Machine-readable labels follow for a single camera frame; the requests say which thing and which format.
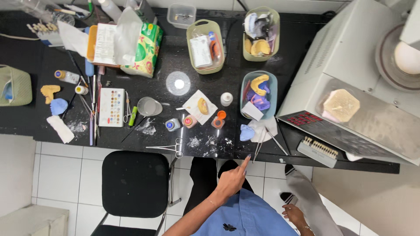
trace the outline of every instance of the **grey pants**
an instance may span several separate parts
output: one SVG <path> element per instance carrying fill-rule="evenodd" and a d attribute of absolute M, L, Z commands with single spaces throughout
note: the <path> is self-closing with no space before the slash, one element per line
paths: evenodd
<path fill-rule="evenodd" d="M 357 236 L 353 231 L 338 226 L 316 191 L 312 182 L 298 170 L 286 175 L 287 185 L 295 195 L 291 203 L 303 212 L 315 236 Z"/>

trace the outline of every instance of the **tissue box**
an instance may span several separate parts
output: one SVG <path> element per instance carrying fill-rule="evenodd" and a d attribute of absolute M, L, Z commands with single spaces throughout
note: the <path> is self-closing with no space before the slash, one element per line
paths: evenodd
<path fill-rule="evenodd" d="M 121 66 L 127 74 L 152 78 L 163 30 L 154 24 L 143 23 L 134 66 Z"/>

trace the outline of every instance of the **dental lab workbench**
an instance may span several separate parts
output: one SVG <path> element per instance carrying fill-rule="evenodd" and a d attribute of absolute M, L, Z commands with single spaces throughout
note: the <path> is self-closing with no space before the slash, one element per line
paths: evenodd
<path fill-rule="evenodd" d="M 169 150 L 146 147 L 174 145 L 176 138 L 182 138 L 181 149 L 185 156 L 245 159 L 248 154 L 254 155 L 257 143 L 239 140 L 241 124 L 248 124 L 250 121 L 239 111 L 244 76 L 256 70 L 274 74 L 278 80 L 278 109 L 316 32 L 330 20 L 323 15 L 280 13 L 280 46 L 277 54 L 266 62 L 251 62 L 245 60 L 242 55 L 242 22 L 245 12 L 197 10 L 197 20 L 210 19 L 217 22 L 223 39 L 226 40 L 226 59 L 221 71 L 201 75 L 191 66 L 186 30 L 175 28 L 167 22 L 166 8 L 153 10 L 157 15 L 158 25 L 164 32 L 153 78 L 128 75 L 119 69 L 107 68 L 101 82 L 104 88 L 125 89 L 129 94 L 131 107 L 136 106 L 142 97 L 152 97 L 161 103 L 163 111 L 159 115 L 146 117 L 124 141 L 122 140 L 131 130 L 127 123 L 121 128 L 101 127 L 97 147 L 174 154 Z M 13 11 L 1 12 L 0 22 L 1 33 L 33 37 L 26 23 L 37 23 L 38 20 L 23 12 Z M 40 88 L 46 84 L 59 83 L 61 92 L 57 93 L 55 98 L 67 101 L 72 98 L 74 86 L 60 82 L 53 76 L 56 70 L 77 71 L 69 56 L 65 51 L 46 47 L 39 41 L 4 37 L 0 37 L 0 51 L 0 64 L 7 64 L 30 74 L 33 92 L 33 100 L 28 105 L 0 107 L 0 133 L 33 136 L 36 141 L 62 143 L 56 131 L 46 121 L 51 112 L 50 107 L 45 105 L 45 97 Z M 84 68 L 84 59 L 77 53 L 73 55 L 77 63 Z M 175 71 L 185 73 L 190 80 L 190 88 L 183 95 L 172 94 L 167 88 L 167 77 Z M 111 82 L 108 87 L 105 85 L 107 81 Z M 226 112 L 226 123 L 222 129 L 211 126 L 216 112 L 204 125 L 197 124 L 190 129 L 179 128 L 169 132 L 165 122 L 172 118 L 182 122 L 188 112 L 176 108 L 182 107 L 197 90 L 202 91 L 218 107 L 218 111 Z M 231 93 L 234 98 L 228 107 L 221 105 L 220 96 L 224 92 Z M 135 124 L 141 118 L 142 116 L 137 114 Z M 63 121 L 71 127 L 75 135 L 68 144 L 89 145 L 89 129 L 83 129 L 83 126 L 89 125 L 89 117 L 78 97 L 74 99 Z M 277 121 L 277 129 L 278 135 L 275 138 L 290 155 L 286 156 L 271 139 L 263 143 L 256 161 L 325 167 L 297 151 L 297 146 L 305 136 L 309 136 L 308 134 L 282 121 Z M 339 151 L 335 168 L 399 173 L 399 164 L 396 163 L 370 159 L 350 162 L 344 156 L 343 152 Z"/>

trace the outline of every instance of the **chair seat cushion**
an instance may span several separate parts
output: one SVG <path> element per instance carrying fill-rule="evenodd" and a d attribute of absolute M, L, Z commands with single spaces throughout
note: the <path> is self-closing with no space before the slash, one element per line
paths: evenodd
<path fill-rule="evenodd" d="M 115 151 L 102 164 L 102 204 L 116 216 L 155 218 L 168 205 L 169 163 L 162 154 Z"/>
<path fill-rule="evenodd" d="M 101 225 L 93 236 L 155 236 L 156 230 Z"/>

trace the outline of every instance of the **bracelet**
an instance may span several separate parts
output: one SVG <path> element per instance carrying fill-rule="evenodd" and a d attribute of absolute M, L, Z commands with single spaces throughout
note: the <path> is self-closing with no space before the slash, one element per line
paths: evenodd
<path fill-rule="evenodd" d="M 307 229 L 309 229 L 310 231 L 312 231 L 311 227 L 309 227 L 309 226 L 305 226 L 304 228 L 307 228 Z"/>
<path fill-rule="evenodd" d="M 209 202 L 211 202 L 211 204 L 213 204 L 213 206 L 215 206 L 216 208 L 218 208 L 218 206 L 210 199 L 206 198 L 206 200 L 208 200 Z"/>

